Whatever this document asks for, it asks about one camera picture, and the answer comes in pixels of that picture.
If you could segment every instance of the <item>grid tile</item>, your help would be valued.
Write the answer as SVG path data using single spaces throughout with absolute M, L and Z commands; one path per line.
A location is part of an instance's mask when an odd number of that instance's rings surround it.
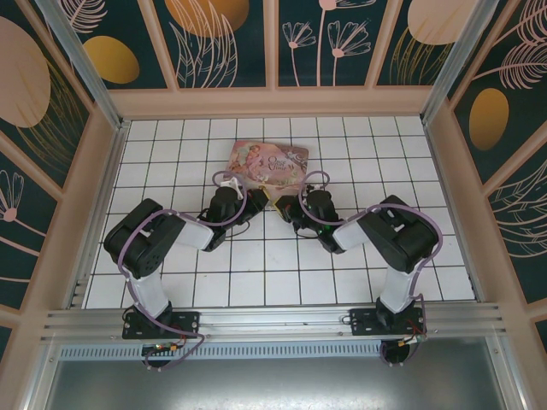
M 330 174 L 327 189 L 341 218 L 389 195 L 420 206 L 440 225 L 444 247 L 424 269 L 416 292 L 435 301 L 474 299 L 420 122 L 401 118 L 397 122 L 394 117 L 135 121 L 101 241 L 145 197 L 164 208 L 197 215 L 209 205 L 216 190 L 211 176 L 226 169 L 236 138 L 262 140 L 263 136 L 269 142 L 309 150 L 308 171 Z M 313 184 L 321 181 L 321 175 L 310 179 Z M 297 238 L 292 226 L 274 211 L 257 215 L 246 229 L 246 224 L 235 226 L 211 253 L 178 244 L 171 248 L 161 272 L 175 307 L 363 303 L 382 291 L 387 265 L 371 243 L 330 255 L 317 240 Z M 97 248 L 91 273 L 85 293 L 88 308 L 132 304 L 123 277 L 102 247 Z

